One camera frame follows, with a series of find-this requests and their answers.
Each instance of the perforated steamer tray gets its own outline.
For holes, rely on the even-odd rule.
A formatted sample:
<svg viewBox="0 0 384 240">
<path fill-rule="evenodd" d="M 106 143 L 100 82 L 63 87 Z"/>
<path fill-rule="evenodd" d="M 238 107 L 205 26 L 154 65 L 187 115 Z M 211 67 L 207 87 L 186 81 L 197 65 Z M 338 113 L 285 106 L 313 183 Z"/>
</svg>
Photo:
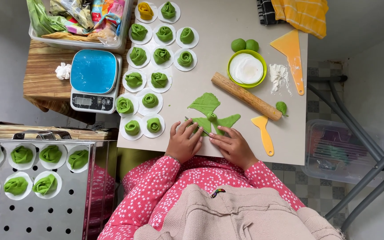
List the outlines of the perforated steamer tray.
<svg viewBox="0 0 384 240">
<path fill-rule="evenodd" d="M 74 173 L 65 163 L 52 170 L 61 177 L 62 186 L 51 199 L 41 199 L 33 191 L 24 199 L 9 199 L 3 190 L 8 176 L 21 171 L 33 182 L 41 172 L 51 171 L 41 164 L 39 152 L 27 170 L 16 171 L 9 164 L 11 151 L 24 143 L 38 149 L 48 144 L 65 146 L 68 152 L 75 146 L 85 146 L 89 149 L 88 169 Z M 0 139 L 0 145 L 4 153 L 0 164 L 0 239 L 97 239 L 114 209 L 116 142 Z"/>
</svg>

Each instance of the green plastic bag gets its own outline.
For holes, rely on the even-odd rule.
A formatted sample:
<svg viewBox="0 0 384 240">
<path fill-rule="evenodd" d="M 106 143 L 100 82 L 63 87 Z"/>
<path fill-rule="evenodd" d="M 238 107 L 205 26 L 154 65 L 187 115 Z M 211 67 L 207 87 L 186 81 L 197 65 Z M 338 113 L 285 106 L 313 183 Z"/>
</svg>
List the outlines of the green plastic bag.
<svg viewBox="0 0 384 240">
<path fill-rule="evenodd" d="M 62 16 L 47 16 L 41 0 L 26 0 L 32 28 L 38 37 L 55 32 L 67 32 Z"/>
</svg>

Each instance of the pink star-print sleeve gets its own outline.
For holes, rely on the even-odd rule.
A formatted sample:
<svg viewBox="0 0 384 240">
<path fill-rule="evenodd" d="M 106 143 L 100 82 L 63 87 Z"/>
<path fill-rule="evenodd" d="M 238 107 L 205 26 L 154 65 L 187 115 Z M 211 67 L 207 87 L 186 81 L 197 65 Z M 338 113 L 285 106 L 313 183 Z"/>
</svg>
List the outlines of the pink star-print sleeve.
<svg viewBox="0 0 384 240">
<path fill-rule="evenodd" d="M 147 224 L 156 204 L 174 184 L 180 164 L 163 156 L 116 208 L 99 240 L 133 239 L 136 230 Z"/>
<path fill-rule="evenodd" d="M 287 201 L 294 210 L 305 207 L 287 186 L 261 161 L 248 168 L 244 175 L 255 188 L 274 188 L 280 193 L 282 199 Z"/>
</svg>

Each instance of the plastic storage box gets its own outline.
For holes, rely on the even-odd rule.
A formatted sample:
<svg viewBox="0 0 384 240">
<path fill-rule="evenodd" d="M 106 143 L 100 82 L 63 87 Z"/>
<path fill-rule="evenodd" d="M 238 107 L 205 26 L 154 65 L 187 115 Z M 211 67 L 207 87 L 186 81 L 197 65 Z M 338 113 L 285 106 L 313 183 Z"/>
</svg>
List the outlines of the plastic storage box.
<svg viewBox="0 0 384 240">
<path fill-rule="evenodd" d="M 44 6 L 48 12 L 48 9 L 50 9 L 50 0 L 43 0 L 42 2 L 44 3 Z M 82 49 L 97 49 L 97 50 L 109 51 L 112 53 L 118 53 L 122 55 L 125 51 L 125 45 L 127 44 L 127 36 L 128 36 L 128 29 L 130 27 L 132 8 L 133 8 L 133 0 L 125 0 L 124 12 L 122 14 L 122 20 L 121 20 L 120 35 L 118 37 L 118 44 L 116 44 L 115 46 L 105 46 L 103 43 L 39 38 L 38 36 L 36 36 L 35 31 L 32 28 L 32 25 L 29 26 L 29 36 L 33 40 L 44 42 L 49 46 L 53 46 L 53 47 L 78 50 L 78 51 Z"/>
<path fill-rule="evenodd" d="M 365 129 L 384 150 L 384 135 Z M 310 120 L 306 123 L 306 159 L 303 172 L 311 177 L 358 183 L 376 164 L 361 141 L 344 123 Z M 368 186 L 384 179 L 379 173 Z"/>
</svg>

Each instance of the hand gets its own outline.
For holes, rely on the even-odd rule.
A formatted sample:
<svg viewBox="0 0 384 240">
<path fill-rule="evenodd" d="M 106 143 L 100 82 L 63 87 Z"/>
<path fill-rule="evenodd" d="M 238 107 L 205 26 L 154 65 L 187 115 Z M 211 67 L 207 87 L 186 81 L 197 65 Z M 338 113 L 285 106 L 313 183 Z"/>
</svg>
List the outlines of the hand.
<svg viewBox="0 0 384 240">
<path fill-rule="evenodd" d="M 227 161 L 241 167 L 244 171 L 253 166 L 259 160 L 254 156 L 247 141 L 236 129 L 218 126 L 218 129 L 225 131 L 231 138 L 210 133 L 210 142 L 219 147 L 221 154 Z"/>
<path fill-rule="evenodd" d="M 191 136 L 195 128 L 198 127 L 198 123 L 188 126 L 191 123 L 192 118 L 189 118 L 189 120 L 182 123 L 182 125 L 180 125 L 180 121 L 174 123 L 170 129 L 170 141 L 168 142 L 166 154 L 177 158 L 181 164 L 195 156 L 202 145 L 201 133 L 203 127 L 200 127 L 196 133 Z"/>
</svg>

